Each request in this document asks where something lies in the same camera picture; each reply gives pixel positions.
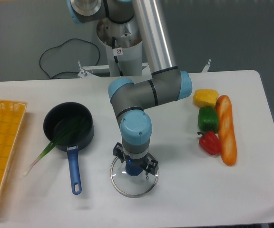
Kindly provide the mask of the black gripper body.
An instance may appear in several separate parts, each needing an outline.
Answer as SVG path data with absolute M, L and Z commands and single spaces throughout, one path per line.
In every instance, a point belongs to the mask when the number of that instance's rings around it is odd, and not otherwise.
M 124 157 L 126 165 L 137 166 L 137 167 L 142 167 L 142 168 L 145 168 L 148 165 L 148 153 L 145 156 L 138 158 L 138 159 L 135 159 L 135 158 L 133 158 L 129 155 L 125 155 L 125 154 L 123 155 L 123 157 Z

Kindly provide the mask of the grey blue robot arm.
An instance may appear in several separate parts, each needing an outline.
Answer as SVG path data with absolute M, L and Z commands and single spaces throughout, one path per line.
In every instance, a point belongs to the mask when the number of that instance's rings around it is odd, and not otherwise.
M 152 125 L 145 109 L 191 95 L 192 82 L 178 69 L 159 0 L 69 0 L 77 23 L 98 21 L 97 36 L 107 46 L 111 75 L 110 102 L 122 143 L 113 155 L 127 173 L 155 175 L 158 162 L 148 149 Z

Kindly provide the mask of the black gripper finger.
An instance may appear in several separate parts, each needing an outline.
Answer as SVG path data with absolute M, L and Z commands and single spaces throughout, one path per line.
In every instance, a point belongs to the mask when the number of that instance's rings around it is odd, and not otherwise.
M 117 157 L 121 163 L 125 161 L 124 153 L 123 153 L 123 146 L 121 143 L 117 142 L 114 149 L 113 155 Z
M 146 159 L 143 161 L 140 167 L 145 171 L 146 176 L 149 174 L 155 176 L 158 172 L 158 161 L 154 159 Z

